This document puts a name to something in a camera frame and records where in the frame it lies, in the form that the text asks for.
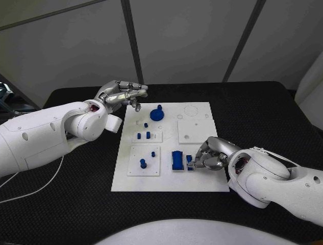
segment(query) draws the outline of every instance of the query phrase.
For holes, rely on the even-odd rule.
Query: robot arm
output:
[[[92,100],[52,107],[10,119],[0,125],[0,177],[33,169],[94,141],[104,129],[117,133],[121,119],[113,113],[121,104],[140,111],[136,97],[147,86],[111,81]],[[74,135],[66,139],[65,132]]]
[[[275,202],[297,218],[323,227],[323,171],[286,168],[260,148],[242,150],[228,141],[209,137],[190,167],[219,170],[228,166],[231,189],[258,208]]]

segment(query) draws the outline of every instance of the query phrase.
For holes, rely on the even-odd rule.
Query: black mat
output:
[[[94,98],[98,87],[56,90],[46,107]],[[218,135],[323,170],[323,140],[288,92],[275,82],[150,85],[140,102],[211,102]],[[124,118],[125,108],[115,115]],[[275,203],[252,207],[235,192],[110,192],[121,138],[104,131],[63,159],[51,185],[0,205],[0,240],[22,244],[94,244],[120,230],[160,219],[226,221],[294,242],[323,239],[323,228],[297,219]],[[35,191],[59,160],[23,172],[0,190],[0,200]]]

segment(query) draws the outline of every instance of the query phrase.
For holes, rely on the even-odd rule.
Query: blue knob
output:
[[[163,107],[162,105],[157,106],[157,109],[154,109],[151,112],[150,112],[150,119],[153,121],[160,121],[163,119]]]
[[[140,167],[141,168],[146,168],[147,167],[147,163],[146,163],[146,160],[144,159],[140,160]]]

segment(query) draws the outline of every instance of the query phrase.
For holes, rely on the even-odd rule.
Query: white wall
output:
[[[222,80],[255,0],[130,0],[146,84]]]
[[[0,27],[91,0],[0,0]]]
[[[297,89],[323,51],[323,0],[267,0],[229,82],[278,81]]]
[[[137,82],[121,2],[0,31],[0,74],[40,107],[55,89]]]

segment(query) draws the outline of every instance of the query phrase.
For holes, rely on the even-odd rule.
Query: black table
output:
[[[98,87],[53,91],[45,108],[94,98]],[[141,103],[209,102],[218,135],[323,170],[323,140],[277,82],[150,85]],[[114,115],[124,118],[125,108]],[[323,228],[275,203],[251,206],[235,192],[110,192],[121,128],[78,147],[49,186],[0,204],[0,240],[22,244],[94,244],[123,229],[160,219],[231,222],[294,242],[323,239]],[[51,179],[59,160],[23,172],[0,190],[0,200],[26,194]]]

